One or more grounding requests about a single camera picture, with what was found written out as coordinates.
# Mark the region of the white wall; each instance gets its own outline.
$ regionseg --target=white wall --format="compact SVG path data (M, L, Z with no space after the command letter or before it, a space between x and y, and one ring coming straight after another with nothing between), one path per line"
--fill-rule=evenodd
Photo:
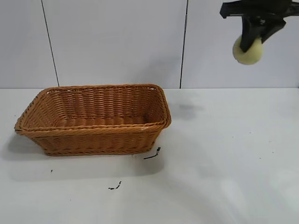
M238 64L232 47L241 18L222 19L222 0L189 0L182 88L298 87L299 17L264 44L262 60Z
M60 85L178 88L186 0L43 0Z
M0 1L0 29L0 88L56 86L41 1Z

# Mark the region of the white tabletop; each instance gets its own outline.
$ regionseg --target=white tabletop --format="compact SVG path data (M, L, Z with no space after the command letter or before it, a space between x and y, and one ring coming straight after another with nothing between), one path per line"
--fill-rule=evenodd
M14 134L38 92L0 90L1 223L299 223L299 89L165 90L151 152L80 157Z

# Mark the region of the basket rim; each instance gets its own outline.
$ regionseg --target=basket rim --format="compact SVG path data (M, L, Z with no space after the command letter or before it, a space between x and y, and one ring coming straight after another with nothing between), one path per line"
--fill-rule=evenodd
M33 106L35 103L38 102L39 98L44 96L47 92L49 91L57 91L57 90L86 90L86 89L104 89L104 88L120 88L120 87L152 87L156 88L157 91L159 91L160 96L163 99L163 107L165 113L165 118L159 122L154 122L154 123L145 123L145 124L132 124L132 125L93 125L93 126L73 126L73 127L33 127L33 128L27 128L24 127L22 122L24 119L26 119L27 114L31 112ZM102 131L104 133L110 133L112 130L118 129L118 132L127 132L129 130L134 129L134 131L142 131L142 130L147 130L147 131L154 131L157 129L164 129L167 128L171 123L171 115L170 111L168 108L168 104L166 101L166 97L164 94L163 89L155 84L107 84L107 85L83 85L83 86L60 86L60 87L50 87L46 88L42 91L40 91L37 96L33 99L33 101L29 104L27 109L22 113L22 115L18 118L17 123L15 124L15 131L18 134L24 134L24 135L32 135L33 133L36 133L37 135L42 135L47 134L47 135L52 135L54 133L57 134L57 132L64 132L64 131L74 131L75 133L81 132L81 131L87 131L90 130L90 132L98 132Z

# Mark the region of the rectangular basket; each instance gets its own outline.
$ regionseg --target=rectangular basket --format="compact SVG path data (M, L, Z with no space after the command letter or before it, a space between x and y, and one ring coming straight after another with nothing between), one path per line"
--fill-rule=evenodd
M159 86L125 84L45 89L14 128L51 156L137 154L170 123Z

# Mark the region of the woven texture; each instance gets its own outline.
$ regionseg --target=woven texture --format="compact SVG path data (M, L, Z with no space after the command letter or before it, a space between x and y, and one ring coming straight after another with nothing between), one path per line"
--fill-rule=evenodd
M14 128L51 156L136 154L170 123L159 86L126 84L45 89Z

